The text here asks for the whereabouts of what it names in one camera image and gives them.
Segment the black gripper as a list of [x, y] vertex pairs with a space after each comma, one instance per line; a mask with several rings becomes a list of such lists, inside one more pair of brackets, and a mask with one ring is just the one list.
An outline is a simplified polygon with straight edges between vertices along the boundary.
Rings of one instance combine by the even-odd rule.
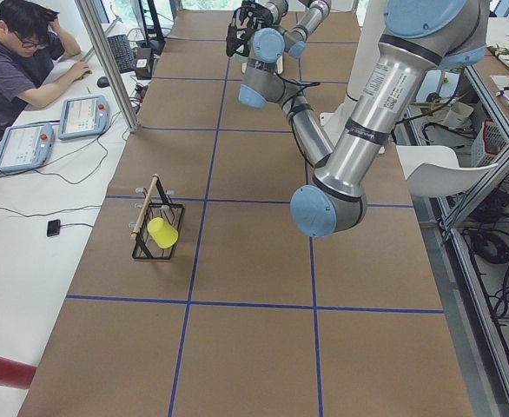
[[263, 7], [256, 1], [243, 1], [228, 25], [226, 55], [249, 57], [250, 39], [262, 27]]

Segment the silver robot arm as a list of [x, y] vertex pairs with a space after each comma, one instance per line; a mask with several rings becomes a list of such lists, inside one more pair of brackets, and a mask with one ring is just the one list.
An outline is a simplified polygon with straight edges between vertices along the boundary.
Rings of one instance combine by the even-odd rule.
[[306, 2], [306, 14], [291, 30], [282, 27], [285, 1], [245, 1], [228, 26], [227, 53], [247, 59], [241, 103], [278, 104], [314, 169], [297, 189], [290, 211], [297, 228], [328, 236], [360, 223], [367, 210], [362, 180], [395, 124], [418, 92], [426, 73], [480, 61], [486, 49], [486, 1], [388, 1], [380, 8], [378, 57], [352, 113], [331, 139], [305, 97], [305, 85], [276, 69], [283, 55], [299, 58], [308, 38], [327, 18], [327, 1]]
[[287, 1], [243, 1], [228, 25], [226, 55], [276, 63], [285, 53], [298, 59], [308, 38], [329, 16], [329, 1], [304, 1], [307, 10], [300, 22], [287, 30], [281, 25], [288, 13]]

